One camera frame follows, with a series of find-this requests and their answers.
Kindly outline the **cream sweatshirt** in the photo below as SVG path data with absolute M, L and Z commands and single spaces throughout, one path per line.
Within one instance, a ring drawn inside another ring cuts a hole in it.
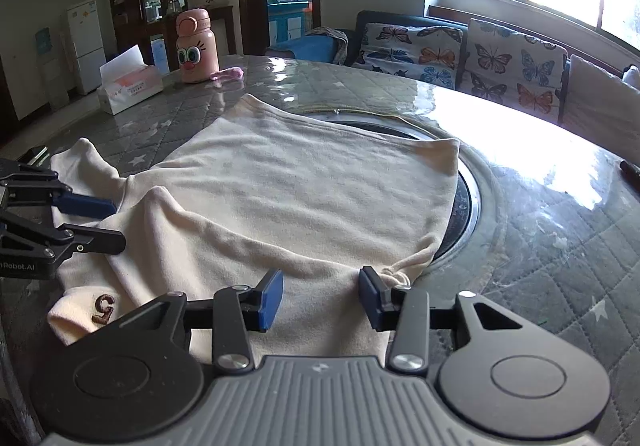
M 406 140 L 289 114 L 244 95 L 146 171 L 122 176 L 81 138 L 52 168 L 75 192 L 111 199 L 116 255 L 78 254 L 48 323 L 71 344 L 157 296 L 211 298 L 272 268 L 284 293 L 256 357 L 383 357 L 358 300 L 362 266 L 406 286 L 444 238 L 459 144 Z

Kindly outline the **black smartphone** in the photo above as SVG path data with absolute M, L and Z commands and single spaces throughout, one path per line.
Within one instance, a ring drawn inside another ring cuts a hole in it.
M 16 161 L 26 166 L 43 166 L 50 157 L 49 148 L 47 146 L 35 146 L 29 148 L 20 158 Z

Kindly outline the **round black induction cooktop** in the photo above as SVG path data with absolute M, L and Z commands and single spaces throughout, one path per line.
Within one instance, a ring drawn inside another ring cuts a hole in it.
M 329 109 L 307 111 L 306 116 L 406 140 L 437 140 L 445 136 L 434 124 L 423 125 L 390 114 Z M 485 281 L 504 255 L 506 224 L 506 203 L 499 192 L 497 177 L 480 154 L 462 143 L 457 191 L 448 227 L 432 264 L 423 275 L 476 275 Z

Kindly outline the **white tissue box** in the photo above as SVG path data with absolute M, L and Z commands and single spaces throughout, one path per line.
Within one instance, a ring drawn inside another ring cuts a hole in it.
M 111 116 L 164 90 L 160 70 L 144 62 L 137 45 L 102 65 L 100 76 L 100 108 Z

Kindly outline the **water dispenser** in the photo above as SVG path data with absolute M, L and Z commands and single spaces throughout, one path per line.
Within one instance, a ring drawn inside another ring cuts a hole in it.
M 35 33 L 38 66 L 44 92 L 53 111 L 64 108 L 69 102 L 64 72 L 56 56 L 48 27 Z

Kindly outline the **white refrigerator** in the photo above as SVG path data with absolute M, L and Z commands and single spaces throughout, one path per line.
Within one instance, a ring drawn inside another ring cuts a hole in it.
M 85 0 L 64 14 L 67 55 L 72 63 L 76 88 L 87 95 L 101 85 L 106 63 L 96 0 Z

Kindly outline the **pink cartoon water bottle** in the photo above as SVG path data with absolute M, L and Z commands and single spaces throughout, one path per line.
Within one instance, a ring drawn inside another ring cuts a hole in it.
M 186 10 L 176 19 L 177 57 L 183 83 L 209 81 L 220 70 L 216 36 L 205 8 Z

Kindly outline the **butterfly cushion left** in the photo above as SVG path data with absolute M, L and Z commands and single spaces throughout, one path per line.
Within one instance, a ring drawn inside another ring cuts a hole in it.
M 454 90 L 464 31 L 456 27 L 366 24 L 354 68 Z

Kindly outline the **butterfly cushion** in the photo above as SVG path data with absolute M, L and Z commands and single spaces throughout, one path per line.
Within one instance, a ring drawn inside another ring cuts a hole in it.
M 354 68 L 454 90 L 464 31 L 456 27 L 366 24 Z
M 457 90 L 558 124 L 567 63 L 562 46 L 473 18 L 466 30 Z

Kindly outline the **black remote control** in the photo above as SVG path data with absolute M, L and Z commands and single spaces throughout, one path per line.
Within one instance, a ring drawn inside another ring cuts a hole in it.
M 620 162 L 620 174 L 627 184 L 637 193 L 640 194 L 640 169 L 635 164 L 622 160 Z

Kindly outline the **butterfly cushion middle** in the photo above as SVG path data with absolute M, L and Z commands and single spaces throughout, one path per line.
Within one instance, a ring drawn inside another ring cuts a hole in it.
M 473 18 L 466 30 L 457 90 L 558 124 L 567 63 L 562 46 Z

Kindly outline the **blue blanket on sofa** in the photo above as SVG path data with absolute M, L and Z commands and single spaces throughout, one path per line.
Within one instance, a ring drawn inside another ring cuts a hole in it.
M 355 33 L 348 29 L 324 27 L 312 29 L 301 38 L 268 47 L 265 55 L 273 58 L 341 65 L 346 62 L 354 35 Z

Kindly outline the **dark blue sofa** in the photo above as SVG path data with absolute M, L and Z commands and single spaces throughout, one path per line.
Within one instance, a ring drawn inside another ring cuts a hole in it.
M 411 29 L 416 30 L 416 34 L 421 38 L 442 30 L 446 36 L 451 36 L 454 40 L 462 42 L 469 22 L 476 19 L 485 24 L 496 24 L 498 32 L 501 34 L 518 31 L 523 33 L 529 41 L 537 38 L 544 40 L 548 45 L 560 44 L 570 56 L 576 55 L 591 62 L 593 65 L 614 74 L 633 88 L 639 86 L 639 67 L 635 64 L 630 64 L 620 70 L 570 46 L 570 44 L 553 39 L 551 36 L 494 18 L 440 6 L 431 6 L 428 11 L 430 13 L 427 16 L 411 16 L 363 10 L 357 15 L 355 29 L 314 28 L 301 38 L 271 45 L 266 49 L 265 54 L 270 57 L 301 59 L 310 62 L 332 62 L 335 65 L 350 66 L 360 58 L 364 46 L 367 44 L 367 28 L 375 24 L 382 27 L 386 40 L 397 41 L 401 44 L 407 43 Z

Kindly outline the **white plush toy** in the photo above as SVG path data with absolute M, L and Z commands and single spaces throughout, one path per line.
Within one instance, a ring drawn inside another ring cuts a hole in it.
M 640 90 L 640 69 L 637 66 L 628 66 L 623 72 L 622 79 L 627 85 Z

